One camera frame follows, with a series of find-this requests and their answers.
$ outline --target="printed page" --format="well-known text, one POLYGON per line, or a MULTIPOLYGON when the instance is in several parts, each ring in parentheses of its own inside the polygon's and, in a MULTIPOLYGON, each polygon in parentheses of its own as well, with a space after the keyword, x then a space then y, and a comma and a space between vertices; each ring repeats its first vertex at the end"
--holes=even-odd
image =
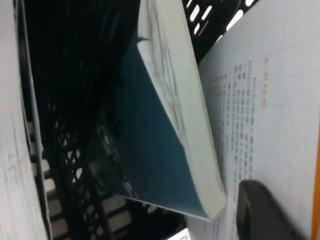
POLYGON ((188 228, 183 229, 176 235, 170 237, 168 240, 190 240, 190 234, 188 228))
POLYGON ((313 214, 319 214, 313 213, 319 9, 320 0, 260 0, 202 61, 199 72, 228 202, 213 225, 189 225, 191 233, 199 232, 194 239, 204 239, 205 231, 214 240, 238 239, 243 179, 262 182, 296 229, 311 238, 313 214))

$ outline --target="grid paper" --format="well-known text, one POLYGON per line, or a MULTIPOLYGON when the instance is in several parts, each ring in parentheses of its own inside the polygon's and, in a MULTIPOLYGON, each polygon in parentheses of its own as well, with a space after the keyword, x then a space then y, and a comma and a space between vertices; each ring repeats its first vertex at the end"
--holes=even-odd
POLYGON ((44 240, 23 121, 13 1, 0 0, 0 239, 44 240))
POLYGON ((260 0, 200 64, 228 206, 213 225, 188 219, 192 239, 238 239, 238 184, 250 178, 266 185, 293 225, 311 238, 320 120, 319 9, 320 0, 260 0), (237 123, 243 124, 238 136, 237 123))

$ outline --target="black mesh crate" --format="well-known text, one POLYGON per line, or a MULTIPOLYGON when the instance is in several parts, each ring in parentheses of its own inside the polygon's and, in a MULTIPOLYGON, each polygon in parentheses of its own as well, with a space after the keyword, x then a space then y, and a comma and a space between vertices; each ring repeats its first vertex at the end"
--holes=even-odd
MULTIPOLYGON (((249 9, 245 0, 182 2, 198 63, 226 32, 235 13, 249 9), (198 13, 191 17, 196 8, 198 13)), ((42 156, 50 167, 44 177, 53 179, 56 186, 48 202, 58 199, 62 209, 50 220, 62 218, 68 226, 67 233, 54 239, 156 240, 182 230, 186 224, 181 214, 132 200, 107 212, 114 196, 99 188, 87 160, 87 145, 104 94, 118 79, 137 26, 140 1, 25 0, 24 6, 42 156), (114 227, 110 219, 125 211, 131 222, 114 227)), ((28 103, 27 87, 23 97, 28 103)), ((26 115, 28 121, 33 120, 30 106, 26 115)))

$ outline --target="book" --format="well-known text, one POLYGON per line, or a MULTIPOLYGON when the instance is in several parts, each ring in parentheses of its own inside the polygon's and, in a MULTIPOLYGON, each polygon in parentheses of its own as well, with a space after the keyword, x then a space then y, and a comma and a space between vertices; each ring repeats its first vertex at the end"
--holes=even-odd
POLYGON ((142 0, 89 145, 112 193, 213 220, 226 205, 181 1, 142 0))
POLYGON ((48 239, 26 139, 14 1, 0 0, 1 239, 48 239))
POLYGON ((228 205, 196 239, 237 239, 243 179, 263 183, 305 239, 320 219, 319 0, 260 0, 199 65, 228 205))

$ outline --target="black plastic basket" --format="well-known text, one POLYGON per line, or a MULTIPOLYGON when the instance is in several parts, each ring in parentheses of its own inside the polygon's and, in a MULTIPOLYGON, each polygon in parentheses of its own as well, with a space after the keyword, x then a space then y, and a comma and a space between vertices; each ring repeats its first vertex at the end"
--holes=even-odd
MULTIPOLYGON (((197 62, 204 57, 244 0, 182 0, 197 62), (190 14, 199 6, 199 14, 190 14), (202 19, 207 8, 211 11, 202 19)), ((112 232, 87 161, 102 98, 137 26, 139 0, 25 0, 34 89, 43 155, 50 165, 69 233, 57 239, 163 239, 186 225, 181 214, 128 200, 132 223, 112 232)))

